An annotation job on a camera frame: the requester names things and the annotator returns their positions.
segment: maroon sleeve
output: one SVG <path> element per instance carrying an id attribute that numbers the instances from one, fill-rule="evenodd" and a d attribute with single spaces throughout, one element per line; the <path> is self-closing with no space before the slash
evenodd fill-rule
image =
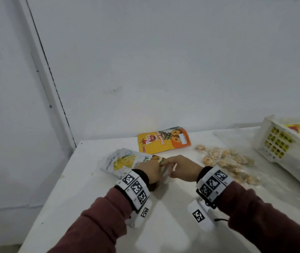
<path id="1" fill-rule="evenodd" d="M 300 252 L 300 225 L 264 203 L 254 190 L 232 182 L 221 194 L 218 208 L 230 216 L 228 226 L 261 252 Z"/>
<path id="2" fill-rule="evenodd" d="M 116 240 L 127 233 L 125 220 L 131 212 L 129 201 L 111 188 L 104 198 L 97 198 L 81 213 L 48 253 L 116 252 Z"/>

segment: white wall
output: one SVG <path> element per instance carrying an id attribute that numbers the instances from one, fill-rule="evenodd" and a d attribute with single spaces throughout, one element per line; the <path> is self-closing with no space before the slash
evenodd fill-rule
<path id="1" fill-rule="evenodd" d="M 23 242 L 72 153 L 23 21 L 0 0 L 0 245 Z"/>
<path id="2" fill-rule="evenodd" d="M 76 142 L 300 115 L 300 0 L 28 0 Z"/>

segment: black cable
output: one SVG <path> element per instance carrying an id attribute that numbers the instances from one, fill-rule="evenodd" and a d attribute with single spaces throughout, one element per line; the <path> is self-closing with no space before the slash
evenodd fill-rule
<path id="1" fill-rule="evenodd" d="M 218 221 L 221 221 L 221 220 L 222 220 L 222 221 L 227 221 L 227 222 L 228 222 L 228 220 L 227 220 L 227 219 L 224 219 L 224 218 L 216 218 L 214 221 L 215 221 L 215 222 L 218 222 Z"/>

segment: hand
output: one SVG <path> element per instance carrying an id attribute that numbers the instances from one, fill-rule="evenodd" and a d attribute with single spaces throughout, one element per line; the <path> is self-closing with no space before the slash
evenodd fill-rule
<path id="1" fill-rule="evenodd" d="M 188 182 L 196 182 L 199 173 L 202 171 L 203 167 L 197 163 L 191 161 L 182 155 L 173 156 L 167 158 L 161 163 L 161 166 L 169 167 L 169 176 L 172 178 L 178 178 Z"/>
<path id="2" fill-rule="evenodd" d="M 155 160 L 142 162 L 135 169 L 143 170 L 148 175 L 149 184 L 156 183 L 163 177 L 159 163 Z"/>

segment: white plastic crate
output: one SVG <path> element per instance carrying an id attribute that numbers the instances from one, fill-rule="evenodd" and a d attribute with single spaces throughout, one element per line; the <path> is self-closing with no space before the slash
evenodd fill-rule
<path id="1" fill-rule="evenodd" d="M 300 118 L 266 117 L 252 145 L 268 161 L 278 163 L 300 181 L 300 134 L 285 124 L 300 124 Z"/>

